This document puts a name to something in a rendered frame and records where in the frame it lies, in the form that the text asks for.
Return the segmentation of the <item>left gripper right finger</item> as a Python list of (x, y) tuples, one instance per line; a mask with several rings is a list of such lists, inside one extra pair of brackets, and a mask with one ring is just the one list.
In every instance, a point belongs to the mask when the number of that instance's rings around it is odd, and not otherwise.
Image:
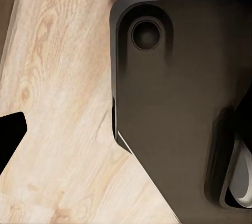
[(240, 111), (235, 130), (252, 154), (252, 114)]

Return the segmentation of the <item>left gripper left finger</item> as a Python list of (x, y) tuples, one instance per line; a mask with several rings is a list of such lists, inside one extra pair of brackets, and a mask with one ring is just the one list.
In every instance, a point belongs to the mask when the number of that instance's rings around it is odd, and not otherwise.
[(22, 111), (0, 117), (0, 174), (27, 132)]

